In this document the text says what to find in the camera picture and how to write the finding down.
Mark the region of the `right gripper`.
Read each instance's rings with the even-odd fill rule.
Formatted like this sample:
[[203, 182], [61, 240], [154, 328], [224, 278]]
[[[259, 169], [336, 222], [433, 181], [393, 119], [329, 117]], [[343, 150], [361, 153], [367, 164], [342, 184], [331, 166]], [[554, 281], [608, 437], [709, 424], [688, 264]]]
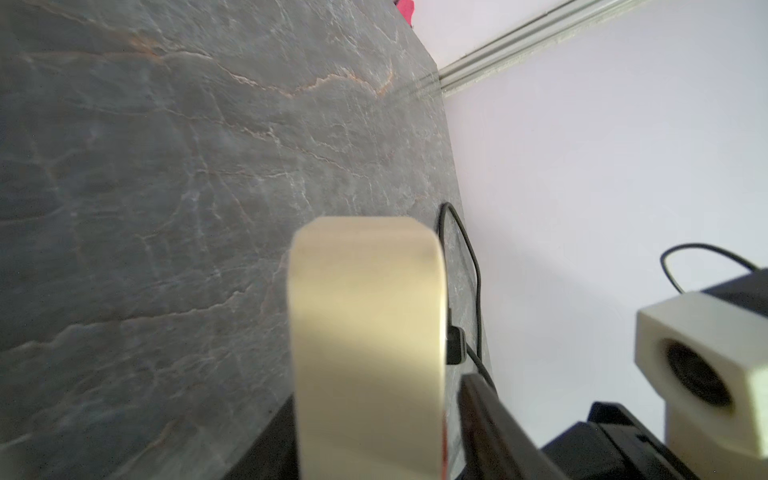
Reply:
[[587, 420], [551, 440], [543, 453], [570, 479], [698, 479], [619, 403], [593, 403]]

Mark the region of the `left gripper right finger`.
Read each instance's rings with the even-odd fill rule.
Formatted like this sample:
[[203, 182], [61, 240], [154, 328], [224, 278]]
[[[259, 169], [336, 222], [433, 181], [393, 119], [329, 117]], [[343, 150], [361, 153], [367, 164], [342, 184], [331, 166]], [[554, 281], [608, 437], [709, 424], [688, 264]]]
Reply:
[[458, 392], [465, 479], [563, 479], [482, 378], [461, 378]]

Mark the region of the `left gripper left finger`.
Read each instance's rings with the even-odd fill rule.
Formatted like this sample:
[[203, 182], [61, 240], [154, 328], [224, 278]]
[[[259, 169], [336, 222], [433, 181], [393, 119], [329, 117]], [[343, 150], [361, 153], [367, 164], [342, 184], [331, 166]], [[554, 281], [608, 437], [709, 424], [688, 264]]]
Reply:
[[289, 396], [224, 480], [298, 480], [294, 397]]

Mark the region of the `cream power strip red outlets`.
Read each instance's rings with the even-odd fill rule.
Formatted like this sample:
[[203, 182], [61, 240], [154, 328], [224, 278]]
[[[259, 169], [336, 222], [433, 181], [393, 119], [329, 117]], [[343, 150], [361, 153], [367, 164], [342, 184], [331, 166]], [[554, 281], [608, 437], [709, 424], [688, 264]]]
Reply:
[[304, 479], [446, 475], [447, 280], [409, 217], [320, 217], [289, 250], [287, 313]]

